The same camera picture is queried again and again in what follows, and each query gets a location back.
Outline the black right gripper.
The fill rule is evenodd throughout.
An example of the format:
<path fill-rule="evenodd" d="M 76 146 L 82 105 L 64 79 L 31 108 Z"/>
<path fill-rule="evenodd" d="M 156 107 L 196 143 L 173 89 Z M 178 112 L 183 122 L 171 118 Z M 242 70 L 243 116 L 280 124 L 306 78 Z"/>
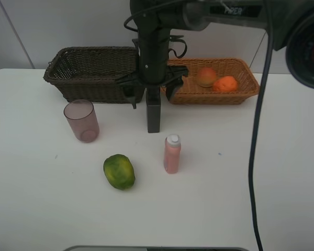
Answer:
<path fill-rule="evenodd" d="M 171 35 L 170 29 L 159 28 L 152 32 L 138 31 L 137 49 L 139 51 L 138 64 L 132 73 L 116 79 L 116 83 L 123 88 L 123 93 L 133 109 L 137 108 L 134 86 L 146 88 L 166 87 L 166 97 L 172 100 L 177 91 L 183 86 L 183 76 L 188 76 L 185 66 L 168 66 L 169 52 L 176 58 L 182 58 L 187 52 L 187 46 L 181 55 L 169 48 L 170 42 L 185 44 L 183 36 Z"/>

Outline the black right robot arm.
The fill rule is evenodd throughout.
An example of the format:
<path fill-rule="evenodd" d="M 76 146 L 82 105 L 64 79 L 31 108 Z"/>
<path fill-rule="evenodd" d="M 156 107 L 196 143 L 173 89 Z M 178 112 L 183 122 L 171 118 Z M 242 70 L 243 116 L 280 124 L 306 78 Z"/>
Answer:
<path fill-rule="evenodd" d="M 185 70 L 166 64 L 169 42 L 176 41 L 171 30 L 202 31 L 212 22 L 264 29 L 267 52 L 285 48 L 290 73 L 314 89 L 314 1 L 131 1 L 130 12 L 139 57 L 136 70 L 116 82 L 132 105 L 138 87 L 150 90 L 155 102 L 159 87 L 169 97 L 180 87 Z"/>

